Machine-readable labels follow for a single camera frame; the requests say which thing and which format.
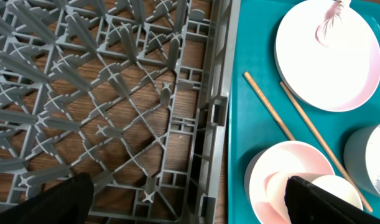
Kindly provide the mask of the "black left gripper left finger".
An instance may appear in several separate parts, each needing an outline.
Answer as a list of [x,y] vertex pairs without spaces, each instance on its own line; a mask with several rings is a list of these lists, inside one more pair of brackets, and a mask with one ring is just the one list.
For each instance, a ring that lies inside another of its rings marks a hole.
[[82,172],[0,213],[0,224],[84,224],[90,210],[94,185]]

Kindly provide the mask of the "small pink bowl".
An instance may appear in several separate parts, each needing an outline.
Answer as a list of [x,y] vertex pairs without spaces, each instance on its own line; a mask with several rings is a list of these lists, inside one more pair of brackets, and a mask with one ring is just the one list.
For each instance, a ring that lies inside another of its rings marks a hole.
[[260,223],[287,223],[270,205],[267,184],[278,172],[333,175],[328,159],[315,147],[301,141],[284,141],[257,153],[244,175],[246,198]]

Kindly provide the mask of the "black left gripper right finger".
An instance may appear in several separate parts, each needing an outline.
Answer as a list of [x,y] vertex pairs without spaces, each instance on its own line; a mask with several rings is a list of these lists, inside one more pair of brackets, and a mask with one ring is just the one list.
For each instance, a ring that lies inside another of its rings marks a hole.
[[296,175],[287,181],[284,202],[293,224],[380,224],[379,218]]

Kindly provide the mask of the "white plastic cup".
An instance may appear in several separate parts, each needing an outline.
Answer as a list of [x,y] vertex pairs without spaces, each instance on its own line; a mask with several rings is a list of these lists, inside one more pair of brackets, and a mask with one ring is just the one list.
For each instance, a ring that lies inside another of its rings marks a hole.
[[273,209],[287,223],[290,223],[290,217],[284,202],[284,196],[287,181],[292,176],[299,176],[352,206],[363,210],[363,205],[356,189],[342,177],[305,172],[277,172],[267,184],[266,197]]

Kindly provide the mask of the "grey white bowl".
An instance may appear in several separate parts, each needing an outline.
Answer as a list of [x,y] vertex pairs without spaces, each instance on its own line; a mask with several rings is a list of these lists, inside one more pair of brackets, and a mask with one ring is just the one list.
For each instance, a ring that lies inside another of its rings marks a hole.
[[345,144],[343,160],[356,185],[380,197],[380,124],[355,131]]

